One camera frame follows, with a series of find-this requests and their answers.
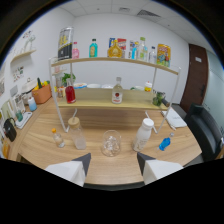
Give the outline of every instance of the floor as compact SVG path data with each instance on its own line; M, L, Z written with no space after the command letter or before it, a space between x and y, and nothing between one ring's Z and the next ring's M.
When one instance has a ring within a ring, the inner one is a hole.
M180 105L172 104L172 108L182 117L182 119L185 118L186 112L180 107ZM192 160L190 163L188 163L184 167L188 167L188 166L199 164L199 163L203 163L203 162L204 161L202 159L202 156L199 155L198 157L196 157L194 160Z

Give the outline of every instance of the electric kettle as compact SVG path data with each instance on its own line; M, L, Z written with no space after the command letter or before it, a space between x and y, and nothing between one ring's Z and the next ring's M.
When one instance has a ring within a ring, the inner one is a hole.
M10 118L8 118L6 121L5 121L5 123L4 123L4 129L5 129L5 136L7 137L7 138L9 138L9 140L11 141L11 142L13 142L14 140L15 140L15 138L16 138L16 130L15 130L15 128L13 127L13 125L12 125L12 123L10 122L10 120L13 120L14 121L14 125L16 124L15 123L15 120L12 118L12 117L10 117Z

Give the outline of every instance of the red bottle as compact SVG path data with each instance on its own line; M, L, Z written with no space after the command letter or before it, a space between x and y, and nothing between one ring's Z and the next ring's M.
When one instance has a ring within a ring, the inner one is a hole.
M72 86L70 79L66 80L67 80L67 87L65 89L65 94L67 103L74 103L76 101L74 87Z

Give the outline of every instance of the blue bottle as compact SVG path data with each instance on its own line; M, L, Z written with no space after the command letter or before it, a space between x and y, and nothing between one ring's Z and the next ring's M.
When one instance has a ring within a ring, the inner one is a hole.
M164 138L162 143L159 145L159 149L164 151L167 146L170 145L170 138L174 136L174 133L171 132L168 138Z
M97 57L97 44L96 39L92 39L92 44L89 46L89 57L90 58L96 58Z

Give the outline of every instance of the green leaves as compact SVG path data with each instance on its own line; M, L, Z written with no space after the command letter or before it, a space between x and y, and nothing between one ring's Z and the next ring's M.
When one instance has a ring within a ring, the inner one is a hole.
M73 81L75 81L76 77L75 77L75 75L74 75L73 73L72 73L72 75L73 75L73 76L72 76L72 77L73 77ZM66 79L67 79L67 78L71 78L71 75L68 74L68 73L64 73L64 76L63 76L62 79L61 79L62 82L63 82L63 83L66 83Z

